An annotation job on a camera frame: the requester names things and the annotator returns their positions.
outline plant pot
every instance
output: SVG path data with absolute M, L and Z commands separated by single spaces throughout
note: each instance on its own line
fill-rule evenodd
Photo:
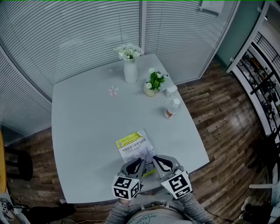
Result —
M 135 64 L 135 59 L 130 61 L 124 61 L 124 78 L 127 83 L 133 84 L 137 82 L 137 66 Z
M 144 84 L 143 91 L 147 96 L 155 96 L 157 94 L 157 92 L 155 92 L 154 90 L 148 89 L 146 87 L 146 84 Z

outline bottle label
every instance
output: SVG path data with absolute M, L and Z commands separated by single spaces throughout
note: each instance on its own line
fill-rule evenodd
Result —
M 165 116 L 167 119 L 170 119 L 171 117 L 173 117 L 175 114 L 170 113 L 167 109 L 165 110 Z

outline gray sleeve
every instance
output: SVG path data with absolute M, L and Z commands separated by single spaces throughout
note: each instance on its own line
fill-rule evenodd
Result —
M 130 207 L 121 204 L 119 201 L 114 205 L 111 213 L 108 215 L 106 224 L 124 224 L 124 220 L 130 211 Z
M 206 224 L 216 224 L 214 219 L 198 203 L 192 193 L 179 198 L 179 201 L 184 206 L 184 212 L 195 221 Z

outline person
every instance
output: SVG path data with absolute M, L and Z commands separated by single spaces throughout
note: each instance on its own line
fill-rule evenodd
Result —
M 12 210 L 8 210 L 5 215 L 6 220 L 11 224 L 48 224 L 53 221 L 61 220 L 76 212 L 73 205 L 60 199 L 60 206 L 57 207 L 33 207 L 29 210 L 23 209 L 19 215 L 15 215 Z
M 155 196 L 137 194 L 131 201 L 120 199 L 115 203 L 105 223 L 215 224 L 192 193 L 174 200 L 165 189 Z
M 239 219 L 243 219 L 253 224 L 280 223 L 280 208 L 271 205 L 254 206 L 250 203 L 251 197 L 246 198 L 241 206 Z

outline white flower bouquet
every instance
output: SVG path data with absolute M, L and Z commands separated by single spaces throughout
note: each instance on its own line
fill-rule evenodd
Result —
M 143 54 L 142 49 L 134 44 L 122 44 L 114 50 L 119 53 L 119 58 L 124 59 L 125 61 L 138 58 L 141 54 Z
M 162 83 L 165 82 L 165 78 L 168 75 L 162 74 L 160 71 L 155 71 L 154 68 L 150 68 L 149 72 L 150 72 L 150 79 L 145 83 L 145 85 L 149 90 L 153 90 L 154 92 L 159 92 Z

